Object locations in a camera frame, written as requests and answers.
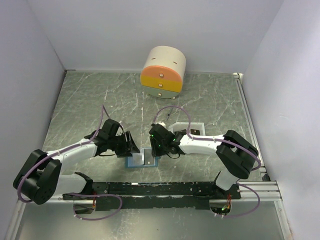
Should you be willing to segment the silver VIP card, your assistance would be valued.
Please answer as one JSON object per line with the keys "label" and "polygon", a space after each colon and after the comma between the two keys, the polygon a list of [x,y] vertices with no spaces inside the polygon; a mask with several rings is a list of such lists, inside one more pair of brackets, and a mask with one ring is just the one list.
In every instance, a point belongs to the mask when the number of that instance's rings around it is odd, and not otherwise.
{"label": "silver VIP card", "polygon": [[132,156],[127,160],[128,166],[132,168],[142,167],[144,165],[144,150],[141,149],[140,153],[132,153]]}

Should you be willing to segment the blue card holder wallet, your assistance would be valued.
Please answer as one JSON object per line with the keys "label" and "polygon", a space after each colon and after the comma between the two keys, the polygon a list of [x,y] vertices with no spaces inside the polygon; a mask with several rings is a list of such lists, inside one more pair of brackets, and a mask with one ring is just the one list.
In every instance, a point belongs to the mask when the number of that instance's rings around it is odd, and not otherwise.
{"label": "blue card holder wallet", "polygon": [[152,155],[151,147],[143,147],[140,153],[132,153],[125,158],[126,168],[153,168],[158,166],[160,157]]}

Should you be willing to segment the white card tray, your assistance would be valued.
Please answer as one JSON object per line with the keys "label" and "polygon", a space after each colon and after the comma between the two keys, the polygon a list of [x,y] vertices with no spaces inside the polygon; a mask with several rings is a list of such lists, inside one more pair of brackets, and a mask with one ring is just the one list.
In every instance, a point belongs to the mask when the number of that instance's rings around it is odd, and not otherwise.
{"label": "white card tray", "polygon": [[[188,122],[176,122],[168,127],[168,130],[175,134],[176,132],[186,132],[188,127]],[[190,134],[204,136],[205,125],[203,122],[191,122],[190,123]]]}

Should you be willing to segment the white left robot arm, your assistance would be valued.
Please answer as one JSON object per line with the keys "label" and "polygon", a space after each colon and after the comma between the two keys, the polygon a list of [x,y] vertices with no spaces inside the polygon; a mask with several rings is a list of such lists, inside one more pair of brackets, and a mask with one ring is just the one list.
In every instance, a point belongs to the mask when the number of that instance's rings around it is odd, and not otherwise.
{"label": "white left robot arm", "polygon": [[93,180],[81,172],[63,175],[62,172],[76,163],[101,157],[112,151],[118,158],[130,157],[140,150],[129,131],[122,131],[121,124],[107,119],[100,129],[80,141],[53,151],[34,150],[13,181],[20,201],[46,203],[55,195],[76,195],[89,199],[94,194]]}

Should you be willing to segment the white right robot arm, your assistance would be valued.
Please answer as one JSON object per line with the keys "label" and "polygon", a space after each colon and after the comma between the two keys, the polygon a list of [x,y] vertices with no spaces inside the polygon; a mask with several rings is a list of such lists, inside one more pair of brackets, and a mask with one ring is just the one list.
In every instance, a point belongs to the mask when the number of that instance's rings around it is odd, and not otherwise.
{"label": "white right robot arm", "polygon": [[212,186],[212,193],[218,199],[228,195],[236,181],[248,179],[255,163],[258,168],[261,166],[258,150],[234,130],[217,136],[192,135],[185,131],[174,134],[161,124],[154,124],[149,135],[154,157],[217,155],[224,165]]}

